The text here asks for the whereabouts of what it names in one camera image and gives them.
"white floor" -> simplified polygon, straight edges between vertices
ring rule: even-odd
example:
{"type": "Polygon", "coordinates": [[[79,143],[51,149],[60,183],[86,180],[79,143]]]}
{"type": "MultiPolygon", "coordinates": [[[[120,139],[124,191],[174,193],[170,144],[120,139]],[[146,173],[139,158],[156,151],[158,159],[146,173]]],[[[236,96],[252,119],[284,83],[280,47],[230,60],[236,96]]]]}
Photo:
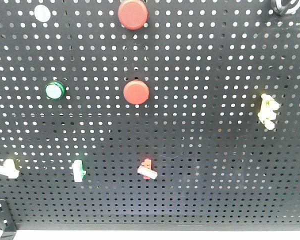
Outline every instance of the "white floor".
{"type": "Polygon", "coordinates": [[[297,240],[300,231],[36,231],[20,230],[14,240],[297,240]]]}

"yellow plastic clip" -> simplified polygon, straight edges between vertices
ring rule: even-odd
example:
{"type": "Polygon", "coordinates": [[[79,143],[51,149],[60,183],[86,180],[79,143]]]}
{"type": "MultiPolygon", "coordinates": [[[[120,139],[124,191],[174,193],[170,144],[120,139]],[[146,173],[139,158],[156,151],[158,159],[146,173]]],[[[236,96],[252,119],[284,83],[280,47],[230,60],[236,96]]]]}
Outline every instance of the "yellow plastic clip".
{"type": "Polygon", "coordinates": [[[273,130],[275,124],[272,122],[276,120],[277,114],[274,112],[280,108],[280,104],[274,100],[274,98],[268,94],[262,94],[261,109],[258,113],[259,121],[264,124],[268,130],[273,130]]]}

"green indicator light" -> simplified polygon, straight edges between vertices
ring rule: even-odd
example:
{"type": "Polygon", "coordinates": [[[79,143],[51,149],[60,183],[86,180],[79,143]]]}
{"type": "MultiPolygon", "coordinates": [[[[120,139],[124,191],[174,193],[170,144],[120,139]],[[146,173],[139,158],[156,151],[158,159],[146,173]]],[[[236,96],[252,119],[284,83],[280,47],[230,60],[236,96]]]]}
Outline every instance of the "green indicator light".
{"type": "Polygon", "coordinates": [[[59,81],[51,81],[45,86],[45,95],[53,100],[61,99],[66,93],[66,87],[59,81]]]}

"red button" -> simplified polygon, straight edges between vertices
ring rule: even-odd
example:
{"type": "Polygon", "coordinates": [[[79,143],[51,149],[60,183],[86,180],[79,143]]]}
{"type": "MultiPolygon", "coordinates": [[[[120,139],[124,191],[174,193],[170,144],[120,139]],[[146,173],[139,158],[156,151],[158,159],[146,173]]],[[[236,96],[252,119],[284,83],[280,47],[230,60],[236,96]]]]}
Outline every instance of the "red button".
{"type": "Polygon", "coordinates": [[[148,10],[141,0],[125,0],[119,6],[118,16],[123,26],[136,30],[147,21],[148,10]]]}
{"type": "Polygon", "coordinates": [[[149,88],[144,82],[133,80],[125,85],[123,95],[131,104],[143,104],[149,98],[149,88]]]}

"black pegboard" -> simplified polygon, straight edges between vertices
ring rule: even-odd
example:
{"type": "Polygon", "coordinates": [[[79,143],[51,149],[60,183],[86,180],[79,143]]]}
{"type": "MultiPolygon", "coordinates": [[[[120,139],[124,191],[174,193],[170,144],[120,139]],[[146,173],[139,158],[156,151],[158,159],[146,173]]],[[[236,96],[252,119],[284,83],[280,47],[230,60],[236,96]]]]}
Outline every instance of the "black pegboard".
{"type": "Polygon", "coordinates": [[[0,198],[17,228],[300,230],[300,9],[147,0],[131,31],[119,4],[0,0],[0,165],[20,168],[0,175],[0,198]],[[123,96],[135,78],[150,89],[137,106],[123,96]],[[273,131],[262,93],[281,106],[273,131]],[[137,174],[145,158],[156,180],[137,174]]]}

